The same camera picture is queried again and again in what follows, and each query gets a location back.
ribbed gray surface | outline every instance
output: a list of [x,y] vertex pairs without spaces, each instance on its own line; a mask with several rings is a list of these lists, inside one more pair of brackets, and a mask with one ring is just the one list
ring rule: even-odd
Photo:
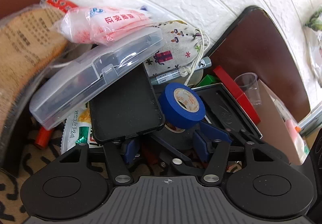
[[[25,224],[57,224],[31,217]],[[265,224],[235,209],[216,187],[203,187],[193,176],[141,177],[117,187],[108,201],[89,215],[65,224]],[[305,217],[279,224],[307,224]]]

blue tape roll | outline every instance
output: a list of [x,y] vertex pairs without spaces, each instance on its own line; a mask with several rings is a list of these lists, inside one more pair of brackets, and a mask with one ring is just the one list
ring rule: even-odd
[[165,119],[172,125],[189,129],[201,121],[206,109],[200,97],[189,87],[180,83],[170,83],[159,97]]

brown wooden board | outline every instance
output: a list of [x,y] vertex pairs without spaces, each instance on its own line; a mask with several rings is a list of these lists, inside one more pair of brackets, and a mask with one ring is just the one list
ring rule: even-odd
[[269,15],[257,6],[247,7],[207,53],[214,74],[221,65],[235,79],[254,72],[286,105],[299,122],[310,104],[289,49]]

white string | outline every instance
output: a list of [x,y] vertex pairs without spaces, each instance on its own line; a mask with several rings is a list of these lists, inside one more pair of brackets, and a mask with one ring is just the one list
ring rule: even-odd
[[186,82],[185,82],[185,85],[187,85],[188,84],[188,82],[189,82],[189,80],[190,80],[190,78],[191,78],[191,76],[193,75],[193,73],[194,73],[194,70],[196,69],[196,67],[197,67],[197,64],[199,63],[199,61],[202,59],[202,57],[203,57],[203,53],[207,50],[207,48],[209,47],[209,44],[210,44],[210,39],[209,39],[209,37],[208,37],[208,35],[207,34],[205,34],[205,36],[207,37],[207,39],[208,39],[208,45],[207,45],[207,47],[205,48],[204,47],[204,38],[203,38],[203,33],[202,33],[202,31],[201,31],[201,29],[199,29],[199,32],[200,32],[200,35],[201,35],[201,41],[202,41],[202,43],[201,43],[201,45],[200,45],[200,50],[199,50],[199,53],[198,53],[198,55],[196,56],[196,58],[194,58],[194,60],[191,62],[191,64],[189,65],[189,66],[183,66],[183,67],[180,67],[179,68],[179,72],[180,72],[180,75],[182,76],[182,77],[185,77],[185,76],[187,76],[188,74],[189,74],[189,76],[188,76],[188,78],[186,79]]

green block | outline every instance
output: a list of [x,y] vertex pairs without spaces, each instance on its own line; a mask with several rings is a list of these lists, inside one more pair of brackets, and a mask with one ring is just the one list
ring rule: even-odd
[[201,86],[206,86],[206,85],[211,85],[214,83],[219,83],[220,80],[218,78],[216,78],[215,76],[209,75],[207,74],[200,83],[198,83],[197,87],[201,87]]

